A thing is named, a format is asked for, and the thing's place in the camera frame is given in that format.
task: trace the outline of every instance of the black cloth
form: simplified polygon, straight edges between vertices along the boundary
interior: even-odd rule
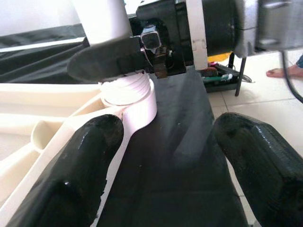
[[[84,47],[0,53],[0,82],[82,83],[67,74],[66,64]],[[211,133],[213,114],[201,77],[189,70],[152,79],[157,116],[131,137],[98,226],[247,226]]]

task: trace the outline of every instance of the white wall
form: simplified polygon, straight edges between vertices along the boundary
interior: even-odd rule
[[[78,23],[70,0],[0,0],[0,36]]]

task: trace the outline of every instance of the yellow object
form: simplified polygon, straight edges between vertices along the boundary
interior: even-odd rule
[[[224,61],[225,59],[227,59],[229,57],[229,55],[232,52],[229,53],[222,53],[222,54],[218,54],[218,55],[214,55],[214,56],[209,56],[207,58],[208,62],[214,62],[214,61]]]

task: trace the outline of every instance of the white tile floor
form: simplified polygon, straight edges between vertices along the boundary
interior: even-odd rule
[[[303,49],[288,52],[289,65],[295,64],[303,54]],[[235,58],[235,66],[240,69],[241,60]],[[303,104],[297,101],[288,90],[284,79],[266,77],[266,71],[280,68],[280,54],[277,52],[248,57],[244,74],[255,83],[242,83],[240,95],[235,91],[209,94],[215,118],[229,111],[245,114],[271,124],[303,157]],[[303,96],[303,80],[293,80],[297,91]],[[230,174],[242,201],[249,224],[255,217],[228,163]]]

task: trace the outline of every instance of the bare foot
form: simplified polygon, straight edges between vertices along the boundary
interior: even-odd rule
[[[299,68],[297,65],[288,67],[288,74],[292,77],[303,78],[303,69]],[[268,77],[282,78],[284,77],[283,69],[273,69],[266,72]]]

